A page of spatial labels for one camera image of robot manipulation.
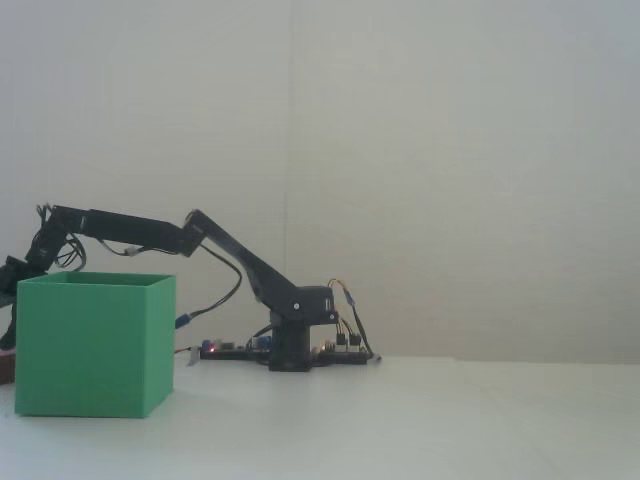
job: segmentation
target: black cable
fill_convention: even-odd
[[[218,255],[216,252],[214,252],[213,250],[205,247],[204,245],[200,245],[204,250],[207,251],[207,253],[209,253],[210,255],[213,255],[215,258],[217,258],[218,260],[220,260],[222,263],[224,263],[225,265],[227,265],[229,268],[231,268],[234,272],[236,272],[238,274],[238,282],[234,285],[234,287],[229,291],[229,293],[227,293],[224,297],[222,297],[220,300],[218,300],[216,303],[214,303],[213,305],[211,305],[210,307],[207,308],[203,308],[202,310],[196,310],[195,312],[191,312],[189,313],[189,317],[190,318],[195,318],[198,315],[202,315],[203,313],[207,313],[210,312],[211,310],[213,310],[214,308],[218,308],[220,305],[222,305],[223,303],[225,303],[227,300],[229,300],[231,297],[233,297],[233,295],[238,291],[238,289],[240,288],[240,285],[242,285],[242,272],[240,270],[238,270],[238,267],[236,267],[233,263],[231,263],[229,260],[227,260],[226,258],[224,258],[221,255]]]
[[[373,349],[371,345],[369,345],[369,340],[367,340],[367,333],[364,331],[364,326],[360,321],[360,317],[358,316],[358,312],[356,312],[356,306],[351,305],[351,309],[353,310],[353,317],[356,319],[356,325],[358,326],[358,330],[360,330],[360,336],[362,337],[362,341],[364,342],[367,350],[369,350],[369,355],[373,357],[375,354],[373,353]]]
[[[51,214],[53,214],[53,209],[48,204],[45,204],[42,206],[38,205],[36,207],[36,212],[40,217],[40,230],[36,232],[36,234],[33,237],[33,240],[31,241],[32,247],[40,239],[40,236],[42,235],[42,230],[44,229],[44,226],[47,223],[47,215],[49,215],[49,218],[51,218],[50,216]],[[60,227],[63,230],[66,230],[64,225],[60,224]],[[71,248],[71,251],[58,255],[55,258],[54,263],[58,267],[64,269],[71,266],[73,262],[76,261],[76,259],[80,258],[80,265],[74,268],[75,272],[79,272],[87,264],[87,252],[84,249],[84,246],[82,245],[82,242],[78,239],[78,237],[76,237],[73,233],[69,233],[69,236],[71,238],[65,239],[65,245],[68,245]]]

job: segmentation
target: black robotic arm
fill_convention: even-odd
[[[8,257],[0,267],[0,307],[13,304],[12,325],[0,341],[2,349],[15,344],[18,282],[46,275],[69,235],[139,246],[128,249],[131,255],[160,250],[190,257],[206,238],[213,241],[242,266],[256,299],[270,310],[271,370],[309,370],[312,363],[309,327],[338,321],[331,288],[295,286],[200,210],[192,211],[182,228],[163,221],[99,210],[54,206],[50,212],[49,217],[43,219],[25,261]]]

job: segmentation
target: green cube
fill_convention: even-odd
[[[16,413],[148,416],[173,390],[176,280],[61,272],[18,285]]]

